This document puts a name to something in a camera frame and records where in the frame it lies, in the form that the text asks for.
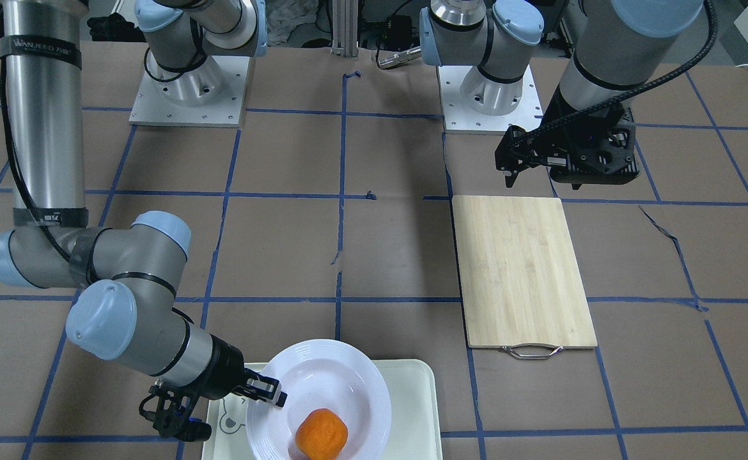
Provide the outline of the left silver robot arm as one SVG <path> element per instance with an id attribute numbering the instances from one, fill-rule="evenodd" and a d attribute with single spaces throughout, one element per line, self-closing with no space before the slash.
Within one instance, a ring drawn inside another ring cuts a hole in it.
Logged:
<path id="1" fill-rule="evenodd" d="M 692 69 L 718 33 L 710 1 L 584 1 L 582 11 L 588 21 L 540 127 L 510 125 L 495 149 L 507 187 L 538 166 L 573 189 L 637 178 L 630 100 Z M 513 108 L 543 34 L 526 1 L 432 1 L 420 13 L 423 61 L 467 66 L 465 101 L 489 116 Z"/>

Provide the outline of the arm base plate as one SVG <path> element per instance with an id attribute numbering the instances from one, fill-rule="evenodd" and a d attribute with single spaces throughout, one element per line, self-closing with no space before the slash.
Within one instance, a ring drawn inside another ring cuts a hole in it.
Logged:
<path id="1" fill-rule="evenodd" d="M 239 128 L 251 69 L 247 56 L 209 56 L 198 69 L 171 80 L 151 54 L 129 122 L 154 127 Z"/>
<path id="2" fill-rule="evenodd" d="M 446 133 L 500 135 L 512 125 L 527 132 L 540 127 L 543 110 L 529 66 L 511 84 L 490 81 L 470 65 L 445 65 L 437 73 Z"/>

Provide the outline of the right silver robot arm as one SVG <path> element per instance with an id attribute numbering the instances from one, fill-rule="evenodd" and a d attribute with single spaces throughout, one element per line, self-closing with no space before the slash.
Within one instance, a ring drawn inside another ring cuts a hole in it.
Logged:
<path id="1" fill-rule="evenodd" d="M 13 226 L 0 233 L 0 282 L 76 289 L 65 338 L 185 398 L 237 394 L 284 406 L 277 379 L 175 311 L 192 231 L 177 215 L 93 225 L 87 207 L 80 20 L 86 1 L 3 1 L 0 110 Z"/>

